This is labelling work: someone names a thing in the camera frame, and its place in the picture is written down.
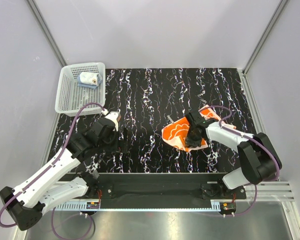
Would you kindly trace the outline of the orange white towel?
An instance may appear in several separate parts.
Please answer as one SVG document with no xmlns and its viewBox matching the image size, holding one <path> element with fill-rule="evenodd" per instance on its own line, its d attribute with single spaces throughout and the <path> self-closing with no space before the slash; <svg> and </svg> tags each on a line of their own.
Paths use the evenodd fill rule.
<svg viewBox="0 0 300 240">
<path fill-rule="evenodd" d="M 162 140 L 180 151 L 191 152 L 208 147 L 206 128 L 221 118 L 208 105 L 187 113 L 161 130 Z"/>
</svg>

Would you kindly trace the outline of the blue white bear towel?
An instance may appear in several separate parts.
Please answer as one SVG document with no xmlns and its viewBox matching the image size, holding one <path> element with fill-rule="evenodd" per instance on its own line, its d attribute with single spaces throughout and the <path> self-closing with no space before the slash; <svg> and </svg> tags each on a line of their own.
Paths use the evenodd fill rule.
<svg viewBox="0 0 300 240">
<path fill-rule="evenodd" d="M 103 82 L 103 78 L 99 73 L 81 72 L 77 77 L 77 82 L 80 87 L 97 89 Z"/>
</svg>

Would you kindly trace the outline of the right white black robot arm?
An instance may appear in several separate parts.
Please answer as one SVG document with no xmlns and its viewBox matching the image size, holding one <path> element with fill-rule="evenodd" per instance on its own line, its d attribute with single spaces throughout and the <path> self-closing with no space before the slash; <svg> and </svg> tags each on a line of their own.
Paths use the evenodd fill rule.
<svg viewBox="0 0 300 240">
<path fill-rule="evenodd" d="M 189 123 L 186 147 L 194 149 L 200 146 L 202 140 L 210 140 L 238 153 L 240 167 L 224 175 L 217 185 L 220 197 L 229 198 L 236 188 L 243 185 L 257 185 L 262 181 L 278 179 L 282 163 L 265 133 L 244 133 L 227 127 L 215 118 L 205 118 L 195 111 L 186 114 L 185 118 Z"/>
</svg>

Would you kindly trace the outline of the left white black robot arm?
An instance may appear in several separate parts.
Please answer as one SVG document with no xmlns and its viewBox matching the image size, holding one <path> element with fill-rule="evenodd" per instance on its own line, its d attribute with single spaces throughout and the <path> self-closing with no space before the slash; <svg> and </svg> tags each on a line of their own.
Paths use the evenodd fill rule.
<svg viewBox="0 0 300 240">
<path fill-rule="evenodd" d="M 119 139 L 118 111 L 105 112 L 104 116 L 82 132 L 69 132 L 64 146 L 30 178 L 16 187 L 4 187 L 0 198 L 14 223 L 21 231 L 36 225 L 51 209 L 78 197 L 93 198 L 100 191 L 98 173 L 83 172 L 68 183 L 53 185 L 70 170 L 96 154 L 126 152 L 128 142 Z"/>
</svg>

